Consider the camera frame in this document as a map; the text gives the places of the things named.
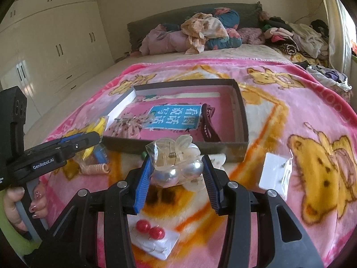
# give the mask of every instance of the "dark gray headboard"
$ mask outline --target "dark gray headboard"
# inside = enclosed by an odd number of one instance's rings
[[[144,19],[130,22],[127,27],[130,35],[131,50],[138,50],[145,36],[160,23],[174,23],[181,25],[188,17],[197,12],[204,12],[206,9],[217,7],[227,7],[238,12],[240,23],[238,28],[260,27],[259,14],[263,11],[262,4],[243,3],[216,3],[190,6],[159,13]]]

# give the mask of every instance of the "white logo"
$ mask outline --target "white logo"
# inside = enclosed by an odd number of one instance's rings
[[[47,160],[47,161],[44,161],[44,162],[42,162],[42,163],[40,163],[40,164],[34,165],[32,168],[33,168],[33,169],[36,169],[36,168],[45,166],[45,165],[47,165],[47,164],[49,164],[49,163],[51,163],[51,162],[55,162],[55,159],[54,159],[54,158],[51,158],[51,159],[49,159],[49,160]]]

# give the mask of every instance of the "finger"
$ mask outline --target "finger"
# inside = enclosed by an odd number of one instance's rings
[[[10,223],[12,223],[12,225],[14,225],[15,227],[17,227],[22,231],[27,231],[27,228],[24,222],[22,221],[15,206],[15,202],[20,201],[24,196],[24,193],[25,190],[22,187],[8,188],[4,195],[3,202],[4,202],[5,215],[10,221]]]
[[[33,196],[35,199],[40,199],[46,194],[46,187],[42,182],[39,182],[37,186],[33,189]]]
[[[47,214],[48,214],[48,210],[47,210],[47,208],[44,208],[42,210],[35,212],[32,217],[34,219],[42,219],[42,218],[45,218],[47,216]]]
[[[34,200],[30,204],[29,211],[30,213],[33,213],[34,211],[42,210],[46,207],[46,204],[47,204],[46,197],[42,197],[40,199]]]

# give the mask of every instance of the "white curtain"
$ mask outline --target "white curtain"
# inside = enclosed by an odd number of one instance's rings
[[[340,0],[324,0],[329,40],[329,64],[349,77],[351,71],[351,43],[346,25],[346,9]]]

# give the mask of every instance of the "metal screw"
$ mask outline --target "metal screw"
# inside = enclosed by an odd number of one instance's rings
[[[236,182],[228,182],[228,187],[237,188],[238,187],[238,183],[236,183]]]
[[[276,191],[273,190],[273,189],[269,189],[268,192],[267,192],[267,194],[268,194],[270,197],[272,197],[272,198],[274,198],[274,197],[277,196]]]
[[[88,191],[86,189],[81,189],[80,191],[78,191],[78,195],[80,197],[85,197],[87,195]]]
[[[124,188],[124,187],[127,187],[127,186],[128,186],[128,183],[127,183],[125,180],[121,180],[121,181],[119,181],[116,185],[117,185],[117,187],[119,187],[119,188]]]

